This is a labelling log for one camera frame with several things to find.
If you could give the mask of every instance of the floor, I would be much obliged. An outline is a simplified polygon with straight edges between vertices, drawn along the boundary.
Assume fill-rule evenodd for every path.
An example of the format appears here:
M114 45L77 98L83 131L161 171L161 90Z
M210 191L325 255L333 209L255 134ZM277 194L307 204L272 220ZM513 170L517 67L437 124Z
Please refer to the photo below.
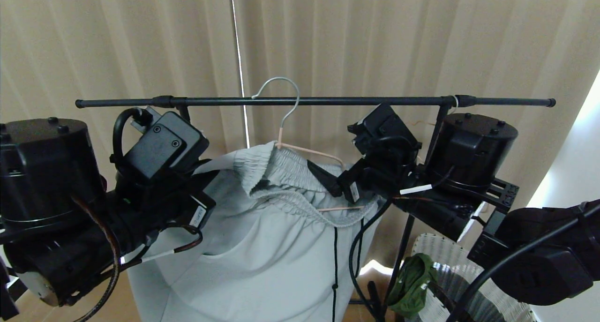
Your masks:
M367 292L367 283L371 280L377 284L379 296L385 295L389 276L382 275L375 270L370 270L359 277L358 282L364 292ZM102 296L106 285L96 287L90 294L86 295L73 307L50 307L37 299L31 292L27 291L17 301L21 314L11 318L10 322L71 322L87 313ZM343 322L371 322L373 318L362 305L348 305ZM388 311L386 321L395 320L394 313ZM89 320L90 322L141 322L133 295L129 288L127 273L122 273L111 298L104 307Z

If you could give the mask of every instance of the curtain fold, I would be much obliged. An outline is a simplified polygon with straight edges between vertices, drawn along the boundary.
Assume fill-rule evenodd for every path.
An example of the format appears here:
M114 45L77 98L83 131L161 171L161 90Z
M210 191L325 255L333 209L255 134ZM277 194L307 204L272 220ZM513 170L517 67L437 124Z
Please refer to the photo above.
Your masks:
M85 121L109 183L122 108L77 109L76 99L240 95L231 0L0 0L0 8L2 122ZM203 157L245 147L240 107L189 113L210 140ZM124 147L139 136L126 128Z
M234 0L244 89L250 96L266 79L287 76L302 96L556 98L552 109L458 111L498 117L518 128L498 177L521 186L515 207L523 207L600 68L599 1ZM293 96L286 84L273 83L263 96ZM283 139L354 162L359 155L345 127L370 109L301 106L286 122ZM249 107L251 144L276 139L288 110ZM433 130L427 122L435 122L437 108L396 111L424 143L424 158ZM398 210L386 213L370 257L392 263L405 217ZM417 223L413 237L428 230ZM478 234L469 234L463 245L469 247Z

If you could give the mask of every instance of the white wicker basket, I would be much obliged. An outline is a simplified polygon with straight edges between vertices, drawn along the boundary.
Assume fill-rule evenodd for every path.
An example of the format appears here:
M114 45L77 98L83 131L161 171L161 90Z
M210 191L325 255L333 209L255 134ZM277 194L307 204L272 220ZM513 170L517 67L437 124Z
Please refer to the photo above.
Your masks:
M467 259L468 251L454 241L435 234L420 235L412 254L425 253L437 269L439 285L446 295L457 301L467 286L483 269ZM488 280L467 305L467 311L476 322L535 322L529 305L506 295L493 281ZM426 306L411 322L444 322L448 309L428 290Z

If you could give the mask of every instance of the black clothes rack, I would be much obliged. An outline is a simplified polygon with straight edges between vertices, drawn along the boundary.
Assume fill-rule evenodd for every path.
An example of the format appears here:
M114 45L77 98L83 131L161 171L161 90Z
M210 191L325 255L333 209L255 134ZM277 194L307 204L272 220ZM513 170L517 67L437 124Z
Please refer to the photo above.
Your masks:
M173 97L173 96L158 96L155 98L128 98L128 99L103 99L103 100L77 100L75 105L77 108L96 108L102 106L157 106L159 108L176 108L180 115L189 121L189 106L260 106L260 105L294 105L295 97L258 97L258 98L240 98L240 97ZM301 97L298 105L313 105L313 106L340 106L340 105L378 105L387 103L390 105L406 105L406 106L439 106L437 117L435 118L435 127L431 136L431 144L427 151L425 164L429 163L435 141L442 127L442 121L448 115L448 111L452 107L465 108L474 105L529 105L529 106L546 106L553 107L556 105L554 98L477 98L469 95L454 95L441 97ZM394 263L394 271L388 284L386 295L381 301L375 290L375 283L372 281L368 284L370 295L369 302L374 307L375 311L384 320L387 311L385 302L392 290L394 283L398 277L398 268L405 255L408 247L409 238L411 236L414 225L414 217L409 215L405 224L405 231L400 241L396 262ZM362 304L360 300L351 300L350 304Z

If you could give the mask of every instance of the green cloth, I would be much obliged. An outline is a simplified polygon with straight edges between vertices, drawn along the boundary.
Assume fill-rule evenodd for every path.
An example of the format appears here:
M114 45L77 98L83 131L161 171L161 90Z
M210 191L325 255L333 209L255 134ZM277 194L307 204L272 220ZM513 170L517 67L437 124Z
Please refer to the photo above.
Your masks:
M437 271L429 255L418 253L407 258L388 296L388 307L406 318L412 318L425 307L430 281L437 283Z

